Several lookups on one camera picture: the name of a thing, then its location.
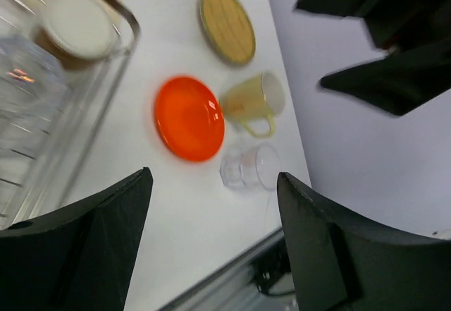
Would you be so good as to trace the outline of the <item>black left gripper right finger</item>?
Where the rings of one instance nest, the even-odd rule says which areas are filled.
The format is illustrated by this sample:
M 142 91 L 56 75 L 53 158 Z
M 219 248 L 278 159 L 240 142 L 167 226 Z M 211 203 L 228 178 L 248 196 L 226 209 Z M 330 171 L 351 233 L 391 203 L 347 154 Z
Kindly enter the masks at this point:
M 448 240 L 378 223 L 289 173 L 277 196 L 299 309 L 450 309 Z

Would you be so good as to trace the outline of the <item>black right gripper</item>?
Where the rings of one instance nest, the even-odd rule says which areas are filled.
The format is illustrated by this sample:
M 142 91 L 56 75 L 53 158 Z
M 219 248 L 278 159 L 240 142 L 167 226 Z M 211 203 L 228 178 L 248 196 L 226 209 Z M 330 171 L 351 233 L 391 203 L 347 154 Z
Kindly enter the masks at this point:
M 404 116 L 450 89 L 450 0 L 297 0 L 295 8 L 363 18 L 376 48 L 391 54 L 403 51 L 325 75 L 321 88 L 394 116 Z

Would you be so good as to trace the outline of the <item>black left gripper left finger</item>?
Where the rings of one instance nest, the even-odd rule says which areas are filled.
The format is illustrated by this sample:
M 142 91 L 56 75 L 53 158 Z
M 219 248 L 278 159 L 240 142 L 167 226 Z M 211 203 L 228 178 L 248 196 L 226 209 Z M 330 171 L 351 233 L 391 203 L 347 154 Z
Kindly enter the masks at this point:
M 143 168 L 1 231 L 2 310 L 123 310 L 152 193 Z

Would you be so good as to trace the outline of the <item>yellow ceramic mug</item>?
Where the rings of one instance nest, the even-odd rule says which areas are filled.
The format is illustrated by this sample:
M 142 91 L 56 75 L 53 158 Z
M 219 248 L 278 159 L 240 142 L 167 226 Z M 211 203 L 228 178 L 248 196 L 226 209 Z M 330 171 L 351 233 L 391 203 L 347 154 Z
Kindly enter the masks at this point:
M 269 71 L 232 86 L 219 97 L 223 115 L 241 126 L 255 138 L 269 138 L 276 131 L 275 117 L 285 108 L 282 82 Z M 265 120 L 268 130 L 258 133 L 249 122 Z

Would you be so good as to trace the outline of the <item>steel cup brown band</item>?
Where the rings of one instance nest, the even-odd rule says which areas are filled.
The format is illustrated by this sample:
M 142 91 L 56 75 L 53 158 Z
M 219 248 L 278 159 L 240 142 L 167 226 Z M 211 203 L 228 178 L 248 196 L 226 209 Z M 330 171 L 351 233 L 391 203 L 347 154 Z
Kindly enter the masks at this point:
M 37 13 L 31 38 L 64 70 L 81 71 L 110 55 L 117 34 L 95 0 L 47 0 Z

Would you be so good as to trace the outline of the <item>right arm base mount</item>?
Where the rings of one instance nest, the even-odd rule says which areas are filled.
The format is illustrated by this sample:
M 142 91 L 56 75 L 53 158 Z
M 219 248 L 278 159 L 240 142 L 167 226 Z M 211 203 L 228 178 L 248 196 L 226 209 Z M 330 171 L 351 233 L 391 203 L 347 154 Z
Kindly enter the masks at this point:
M 251 251 L 252 283 L 258 292 L 270 298 L 294 296 L 294 287 L 284 291 L 271 291 L 285 276 L 292 273 L 284 233 L 279 230 L 278 233 L 271 234 L 255 244 Z

